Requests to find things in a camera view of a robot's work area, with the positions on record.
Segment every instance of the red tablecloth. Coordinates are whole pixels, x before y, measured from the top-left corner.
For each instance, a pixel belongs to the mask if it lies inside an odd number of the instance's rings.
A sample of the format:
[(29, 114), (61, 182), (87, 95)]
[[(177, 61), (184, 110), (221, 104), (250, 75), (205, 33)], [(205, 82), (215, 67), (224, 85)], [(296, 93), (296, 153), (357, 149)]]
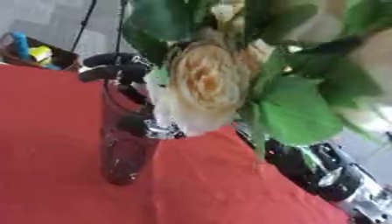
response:
[(162, 142), (131, 186), (98, 170), (100, 85), (0, 66), (1, 224), (340, 224), (234, 132)]

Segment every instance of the peach rose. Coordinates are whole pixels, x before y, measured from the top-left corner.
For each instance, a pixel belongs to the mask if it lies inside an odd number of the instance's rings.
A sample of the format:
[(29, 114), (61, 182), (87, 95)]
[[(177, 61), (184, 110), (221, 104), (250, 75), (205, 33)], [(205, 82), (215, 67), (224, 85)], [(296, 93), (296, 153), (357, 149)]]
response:
[(154, 111), (160, 125), (173, 121), (189, 137), (230, 124), (248, 92), (250, 71), (219, 35), (212, 36), (173, 60), (170, 84)]

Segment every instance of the yellow object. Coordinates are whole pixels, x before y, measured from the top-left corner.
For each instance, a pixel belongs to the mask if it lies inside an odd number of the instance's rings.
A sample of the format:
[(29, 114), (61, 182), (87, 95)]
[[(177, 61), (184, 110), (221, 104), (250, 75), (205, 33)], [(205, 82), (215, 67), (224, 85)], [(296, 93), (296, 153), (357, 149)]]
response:
[(45, 45), (30, 48), (29, 54), (41, 65), (47, 65), (52, 62), (52, 49)]

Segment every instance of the flower bouquet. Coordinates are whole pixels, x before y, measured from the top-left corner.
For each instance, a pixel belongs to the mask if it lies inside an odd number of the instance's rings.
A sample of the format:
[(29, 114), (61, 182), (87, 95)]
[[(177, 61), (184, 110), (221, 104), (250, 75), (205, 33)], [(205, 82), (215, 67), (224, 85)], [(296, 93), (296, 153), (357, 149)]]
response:
[(257, 148), (392, 123), (390, 0), (134, 0), (123, 36), (155, 66), (161, 127), (243, 120)]

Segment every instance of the tripod leg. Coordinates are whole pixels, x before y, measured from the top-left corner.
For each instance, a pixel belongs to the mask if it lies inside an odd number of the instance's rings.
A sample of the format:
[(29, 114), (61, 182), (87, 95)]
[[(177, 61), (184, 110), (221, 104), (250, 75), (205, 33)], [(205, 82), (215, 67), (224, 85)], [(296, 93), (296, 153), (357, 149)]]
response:
[(81, 40), (81, 35), (83, 34), (84, 30), (86, 29), (86, 26), (88, 25), (88, 21), (90, 20), (91, 14), (93, 14), (93, 11), (95, 9), (96, 1), (97, 0), (93, 0), (91, 2), (90, 7), (88, 8), (88, 12), (86, 14), (86, 17), (84, 18), (83, 21), (81, 21), (81, 28), (79, 30), (78, 36), (76, 37), (76, 40), (73, 42), (71, 52), (75, 51), (76, 46), (79, 44), (79, 41)]

